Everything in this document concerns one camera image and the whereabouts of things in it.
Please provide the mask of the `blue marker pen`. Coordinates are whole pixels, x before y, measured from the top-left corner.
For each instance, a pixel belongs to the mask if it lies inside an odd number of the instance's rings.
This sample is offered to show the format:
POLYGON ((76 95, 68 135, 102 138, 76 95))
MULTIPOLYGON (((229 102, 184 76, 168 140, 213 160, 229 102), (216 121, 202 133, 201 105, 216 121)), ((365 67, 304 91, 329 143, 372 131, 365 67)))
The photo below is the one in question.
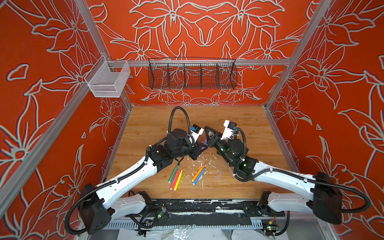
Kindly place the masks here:
POLYGON ((206 168, 203 168, 203 169, 199 172, 197 178, 196 178, 196 179, 194 180, 194 182, 193 182, 193 185, 196 185, 196 184, 197 184, 197 182, 199 181, 199 179, 203 176, 205 170, 206 170, 206 168))

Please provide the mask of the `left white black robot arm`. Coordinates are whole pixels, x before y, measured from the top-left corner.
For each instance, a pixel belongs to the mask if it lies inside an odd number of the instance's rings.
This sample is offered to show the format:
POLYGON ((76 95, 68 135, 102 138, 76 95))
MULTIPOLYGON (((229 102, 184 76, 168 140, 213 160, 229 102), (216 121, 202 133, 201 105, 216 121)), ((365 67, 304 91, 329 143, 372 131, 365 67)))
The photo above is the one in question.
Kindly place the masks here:
POLYGON ((204 129, 191 125, 190 121, 187 121, 186 131, 173 129, 176 110, 187 115, 182 107, 173 108, 167 135, 157 143, 146 147, 145 155, 136 164, 107 182, 97 186, 92 184, 84 186, 79 199, 65 216, 64 226, 68 234, 93 235, 105 228, 113 219, 141 213, 152 201, 147 193, 139 192, 125 204, 118 204, 118 200, 145 179, 170 166, 173 161, 180 163, 184 157, 193 160, 198 158, 204 151, 204 145, 198 141, 204 129))

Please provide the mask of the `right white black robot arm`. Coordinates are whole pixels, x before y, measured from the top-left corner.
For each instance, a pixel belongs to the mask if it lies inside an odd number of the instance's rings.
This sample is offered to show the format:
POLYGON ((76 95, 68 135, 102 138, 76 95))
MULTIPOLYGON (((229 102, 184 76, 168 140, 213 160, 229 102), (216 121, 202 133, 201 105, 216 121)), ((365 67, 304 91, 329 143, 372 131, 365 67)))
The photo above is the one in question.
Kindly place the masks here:
POLYGON ((361 213, 372 204, 370 198, 359 190, 335 184, 325 173, 306 175, 275 168, 248 156, 247 140, 242 129, 225 128, 220 133, 211 127, 204 128, 207 144, 233 168, 233 176, 242 183, 257 181, 291 191, 276 194, 265 191, 259 206, 267 213, 283 211, 313 213, 317 218, 334 225, 342 222, 343 214, 361 213), (353 193, 364 200, 361 207, 343 209, 342 192, 353 193))

